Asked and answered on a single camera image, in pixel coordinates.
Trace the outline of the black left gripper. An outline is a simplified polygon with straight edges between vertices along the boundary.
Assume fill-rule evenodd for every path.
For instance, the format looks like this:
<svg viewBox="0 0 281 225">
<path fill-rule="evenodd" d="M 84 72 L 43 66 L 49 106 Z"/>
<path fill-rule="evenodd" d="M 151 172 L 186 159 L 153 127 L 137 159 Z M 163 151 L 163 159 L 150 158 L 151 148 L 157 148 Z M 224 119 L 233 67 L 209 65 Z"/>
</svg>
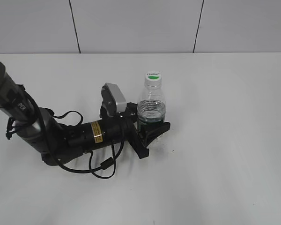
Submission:
<svg viewBox="0 0 281 225">
<path fill-rule="evenodd" d="M 137 156 L 149 156 L 149 146 L 153 140 L 170 130 L 169 122 L 141 125 L 140 137 L 134 123 L 137 121 L 137 104 L 127 103 L 127 109 L 114 117 L 109 117 L 105 109 L 100 110 L 100 120 L 83 124 L 83 147 L 86 151 L 97 150 L 111 144 L 129 142 Z"/>
</svg>

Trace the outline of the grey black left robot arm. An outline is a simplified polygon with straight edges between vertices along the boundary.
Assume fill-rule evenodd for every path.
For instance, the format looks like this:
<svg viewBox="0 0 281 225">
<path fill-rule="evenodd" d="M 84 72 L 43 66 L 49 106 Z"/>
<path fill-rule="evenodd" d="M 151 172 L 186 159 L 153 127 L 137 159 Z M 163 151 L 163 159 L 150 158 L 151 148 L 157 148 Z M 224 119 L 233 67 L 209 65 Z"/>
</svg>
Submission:
<svg viewBox="0 0 281 225">
<path fill-rule="evenodd" d="M 106 83 L 101 95 L 99 120 L 79 121 L 74 126 L 61 124 L 51 109 L 37 106 L 0 62 L 0 110 L 8 116 L 6 137 L 18 135 L 49 166 L 64 165 L 86 153 L 124 142 L 129 142 L 139 158 L 146 158 L 153 140 L 169 131 L 170 123 L 165 121 L 135 127 L 140 121 L 138 105 L 126 102 L 117 85 Z"/>
</svg>

